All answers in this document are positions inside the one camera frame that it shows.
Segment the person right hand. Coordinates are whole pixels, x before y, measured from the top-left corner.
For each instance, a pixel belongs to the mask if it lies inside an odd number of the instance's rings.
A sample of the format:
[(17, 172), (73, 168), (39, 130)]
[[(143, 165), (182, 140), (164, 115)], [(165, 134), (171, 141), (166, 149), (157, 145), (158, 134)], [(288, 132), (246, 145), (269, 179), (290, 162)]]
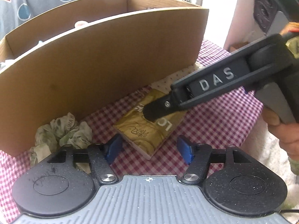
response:
[(279, 116), (267, 107), (263, 107), (261, 115), (268, 125), (269, 132), (279, 139), (280, 148), (286, 151), (292, 160), (298, 161), (299, 124), (282, 123)]

